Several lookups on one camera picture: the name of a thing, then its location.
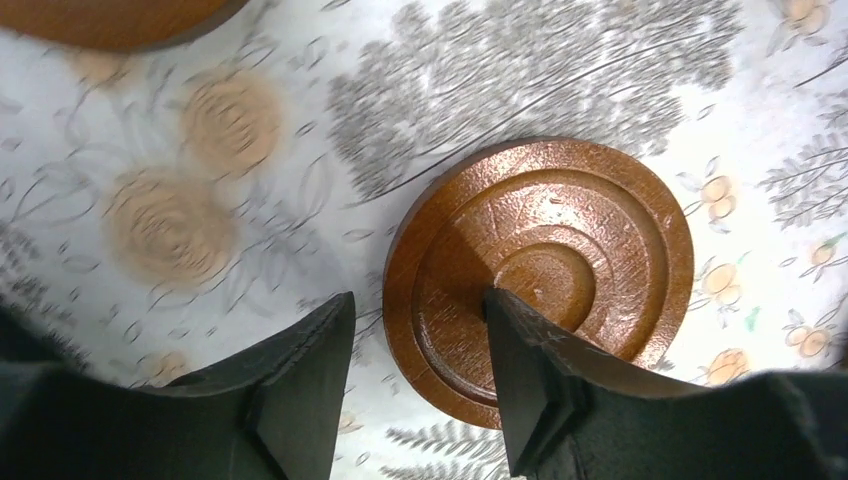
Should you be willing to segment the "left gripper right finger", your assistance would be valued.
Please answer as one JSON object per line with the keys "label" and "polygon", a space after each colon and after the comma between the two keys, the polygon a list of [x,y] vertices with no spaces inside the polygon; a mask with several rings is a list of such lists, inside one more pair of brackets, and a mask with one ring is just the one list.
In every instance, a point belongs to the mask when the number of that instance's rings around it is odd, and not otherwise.
{"label": "left gripper right finger", "polygon": [[512,475],[843,479],[847,376],[777,370],[718,388],[632,365],[491,288],[483,312]]}

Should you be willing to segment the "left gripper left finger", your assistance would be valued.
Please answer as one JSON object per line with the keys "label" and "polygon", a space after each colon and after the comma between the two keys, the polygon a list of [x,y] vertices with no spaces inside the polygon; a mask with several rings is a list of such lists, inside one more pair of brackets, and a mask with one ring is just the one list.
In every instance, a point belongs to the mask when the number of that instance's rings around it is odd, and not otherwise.
{"label": "left gripper left finger", "polygon": [[168,385],[127,388],[74,370],[1,317],[5,479],[326,479],[355,300]]}

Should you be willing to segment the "brown wooden coaster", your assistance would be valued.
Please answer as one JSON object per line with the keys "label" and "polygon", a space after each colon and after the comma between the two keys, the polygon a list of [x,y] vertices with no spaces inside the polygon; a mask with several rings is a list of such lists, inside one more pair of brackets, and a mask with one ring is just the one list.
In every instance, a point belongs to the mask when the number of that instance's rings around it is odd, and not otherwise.
{"label": "brown wooden coaster", "polygon": [[425,401],[497,429],[487,288],[648,367],[682,324],[693,275],[687,219],[648,167],[588,141],[513,140],[470,155],[413,203],[387,256],[383,319]]}
{"label": "brown wooden coaster", "polygon": [[1,0],[1,28],[108,52],[190,42],[232,18],[246,0]]}

